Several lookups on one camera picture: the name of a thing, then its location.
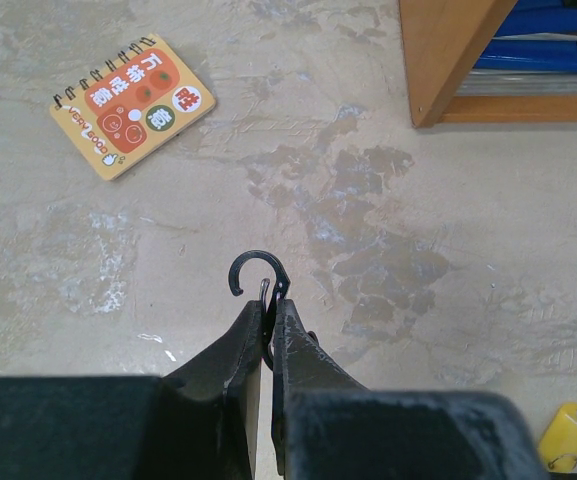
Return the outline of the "black S-shaped carabiner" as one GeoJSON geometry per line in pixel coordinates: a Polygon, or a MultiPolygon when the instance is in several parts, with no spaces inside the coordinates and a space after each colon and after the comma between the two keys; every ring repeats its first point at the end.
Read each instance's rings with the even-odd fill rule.
{"type": "Polygon", "coordinates": [[[274,277],[260,280],[257,297],[245,305],[228,331],[226,353],[236,371],[249,372],[265,365],[278,382],[310,388],[320,375],[325,353],[288,297],[290,279],[281,261],[267,251],[244,252],[230,266],[228,287],[235,297],[244,294],[241,272],[253,260],[267,264],[274,277]]]}

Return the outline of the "yellow key tag with key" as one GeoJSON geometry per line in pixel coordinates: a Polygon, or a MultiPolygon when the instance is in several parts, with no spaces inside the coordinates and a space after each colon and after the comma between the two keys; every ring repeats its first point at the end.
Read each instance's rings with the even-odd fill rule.
{"type": "Polygon", "coordinates": [[[565,403],[557,410],[537,450],[550,472],[570,473],[577,467],[577,403],[565,403]]]}

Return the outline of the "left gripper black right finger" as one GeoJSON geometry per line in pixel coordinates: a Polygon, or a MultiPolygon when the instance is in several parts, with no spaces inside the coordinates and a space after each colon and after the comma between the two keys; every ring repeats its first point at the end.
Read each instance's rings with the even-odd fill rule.
{"type": "Polygon", "coordinates": [[[363,478],[370,467],[370,391],[307,332],[293,301],[278,302],[271,437],[284,478],[363,478]]]}

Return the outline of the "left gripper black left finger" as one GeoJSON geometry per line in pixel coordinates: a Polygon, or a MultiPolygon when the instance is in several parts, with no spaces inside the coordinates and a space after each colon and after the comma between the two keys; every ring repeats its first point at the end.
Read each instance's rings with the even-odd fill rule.
{"type": "Polygon", "coordinates": [[[253,479],[262,367],[262,304],[248,302],[232,326],[166,376],[181,411],[175,427],[192,479],[253,479]]]}

